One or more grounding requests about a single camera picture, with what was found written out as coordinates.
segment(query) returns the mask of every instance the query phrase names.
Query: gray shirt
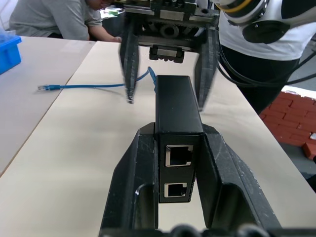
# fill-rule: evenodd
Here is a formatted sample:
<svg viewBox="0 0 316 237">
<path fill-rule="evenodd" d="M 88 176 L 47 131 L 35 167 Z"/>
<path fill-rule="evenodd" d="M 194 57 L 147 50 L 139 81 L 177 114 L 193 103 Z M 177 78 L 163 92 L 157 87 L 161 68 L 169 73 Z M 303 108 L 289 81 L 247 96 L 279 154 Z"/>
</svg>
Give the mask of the gray shirt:
<svg viewBox="0 0 316 237">
<path fill-rule="evenodd" d="M 56 33 L 68 40 L 88 40 L 87 26 L 102 25 L 100 12 L 85 0 L 19 0 L 9 23 L 19 36 Z"/>
</svg>

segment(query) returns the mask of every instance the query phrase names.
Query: black cable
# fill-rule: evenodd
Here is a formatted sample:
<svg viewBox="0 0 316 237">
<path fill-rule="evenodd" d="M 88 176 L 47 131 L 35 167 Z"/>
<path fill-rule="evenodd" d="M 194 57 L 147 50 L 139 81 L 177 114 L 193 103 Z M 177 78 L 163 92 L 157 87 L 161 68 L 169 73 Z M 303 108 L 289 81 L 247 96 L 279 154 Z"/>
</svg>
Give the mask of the black cable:
<svg viewBox="0 0 316 237">
<path fill-rule="evenodd" d="M 223 69 L 221 68 L 220 65 L 218 65 L 217 68 L 218 68 L 219 72 L 220 72 L 227 80 L 229 80 L 230 82 L 232 82 L 232 83 L 234 83 L 234 84 L 236 84 L 236 85 L 238 85 L 238 86 L 241 86 L 241 87 L 257 87 L 257 86 L 254 86 L 254 85 L 242 83 L 242 82 L 236 81 L 236 80 L 234 80 L 234 79 L 231 79 L 231 78 L 229 77 L 229 75 L 227 75 L 226 73 L 224 73 L 224 71 L 223 71 Z"/>
<path fill-rule="evenodd" d="M 219 32 L 217 30 L 217 40 L 219 41 Z M 239 72 L 237 72 L 230 64 L 229 62 L 227 61 L 225 55 L 224 55 L 224 52 L 222 50 L 222 47 L 219 45 L 219 55 L 221 57 L 221 59 L 223 60 L 224 64 L 226 65 L 226 67 L 236 76 L 238 77 L 239 79 L 243 80 L 244 82 L 247 82 L 248 84 L 246 83 L 241 83 L 241 82 L 237 82 L 233 79 L 230 78 L 229 81 L 231 81 L 232 83 L 235 83 L 236 85 L 239 85 L 239 86 L 243 86 L 243 87 L 256 87 L 256 86 L 262 86 L 262 87 L 279 87 L 279 86 L 285 86 L 285 85 L 292 85 L 292 84 L 296 84 L 296 83 L 299 83 L 299 82 L 303 82 L 303 81 L 306 81 L 306 80 L 309 80 L 309 79 L 312 79 L 314 77 L 316 77 L 316 74 L 313 74 L 313 75 L 309 75 L 307 77 L 304 77 L 304 78 L 301 78 L 301 79 L 297 79 L 297 80 L 294 80 L 294 81 L 291 81 L 291 82 L 287 82 L 287 83 L 271 83 L 272 81 L 276 81 L 276 80 L 279 80 L 283 77 L 287 77 L 289 76 L 290 74 L 292 74 L 295 70 L 297 70 L 298 68 L 300 68 L 301 66 L 303 66 L 304 64 L 306 64 L 309 60 L 311 60 L 315 55 L 316 55 L 316 52 L 313 52 L 310 56 L 308 56 L 305 60 L 303 60 L 299 65 L 297 65 L 296 67 L 294 67 L 292 70 L 290 70 L 289 72 L 281 75 L 281 76 L 278 76 L 274 79 L 271 79 L 271 80 L 268 80 L 270 82 L 261 82 L 261 81 L 256 81 L 256 80 L 252 80 L 250 78 L 247 78 L 243 75 L 241 75 Z M 220 72 L 223 74 L 223 76 L 225 78 L 227 78 L 228 76 L 221 70 L 219 69 Z"/>
</svg>

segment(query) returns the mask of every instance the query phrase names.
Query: ethernet port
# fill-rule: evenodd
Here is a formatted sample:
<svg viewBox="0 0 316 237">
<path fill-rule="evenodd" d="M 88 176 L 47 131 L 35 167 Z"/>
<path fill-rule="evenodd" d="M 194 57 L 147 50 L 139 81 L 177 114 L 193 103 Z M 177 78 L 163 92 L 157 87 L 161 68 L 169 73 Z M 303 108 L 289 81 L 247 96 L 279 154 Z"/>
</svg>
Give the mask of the ethernet port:
<svg viewBox="0 0 316 237">
<path fill-rule="evenodd" d="M 187 193 L 187 183 L 164 184 L 165 198 L 185 197 Z"/>
<path fill-rule="evenodd" d="M 167 145 L 165 166 L 190 166 L 192 155 L 193 145 Z"/>
</svg>

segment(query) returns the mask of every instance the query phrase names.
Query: network cable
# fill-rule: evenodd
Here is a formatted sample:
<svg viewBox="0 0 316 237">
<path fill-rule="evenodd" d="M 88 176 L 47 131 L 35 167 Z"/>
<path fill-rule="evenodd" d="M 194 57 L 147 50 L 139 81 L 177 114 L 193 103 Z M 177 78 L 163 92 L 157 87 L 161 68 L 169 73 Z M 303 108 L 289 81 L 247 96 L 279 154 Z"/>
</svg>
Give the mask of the network cable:
<svg viewBox="0 0 316 237">
<path fill-rule="evenodd" d="M 140 81 L 143 79 L 145 76 L 150 75 L 154 85 L 156 86 L 156 75 L 151 67 L 147 68 L 147 71 L 142 74 L 136 81 Z M 45 91 L 50 91 L 50 90 L 60 90 L 64 88 L 113 88 L 113 87 L 120 87 L 120 86 L 125 86 L 125 84 L 108 84 L 108 85 L 40 85 L 38 86 L 38 90 L 45 90 Z"/>
</svg>

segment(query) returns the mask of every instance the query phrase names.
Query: white table surface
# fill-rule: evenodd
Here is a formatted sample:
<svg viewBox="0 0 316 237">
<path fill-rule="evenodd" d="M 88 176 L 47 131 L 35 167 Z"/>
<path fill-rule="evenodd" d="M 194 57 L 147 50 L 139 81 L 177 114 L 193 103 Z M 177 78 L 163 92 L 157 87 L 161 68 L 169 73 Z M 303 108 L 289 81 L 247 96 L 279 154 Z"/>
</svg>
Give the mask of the white table surface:
<svg viewBox="0 0 316 237">
<path fill-rule="evenodd" d="M 0 174 L 60 93 L 37 86 L 67 83 L 94 44 L 22 37 L 21 64 L 0 75 Z"/>
<path fill-rule="evenodd" d="M 192 75 L 195 54 L 183 64 L 148 60 L 140 72 Z M 118 45 L 97 42 L 69 84 L 121 82 Z M 0 235 L 96 237 L 117 162 L 138 128 L 155 121 L 155 94 L 147 76 L 135 104 L 124 88 L 63 90 L 0 178 Z M 221 75 L 202 113 L 253 170 L 283 227 L 316 226 L 316 194 L 235 85 Z M 204 221 L 194 188 L 191 203 L 160 204 L 159 228 Z"/>
</svg>

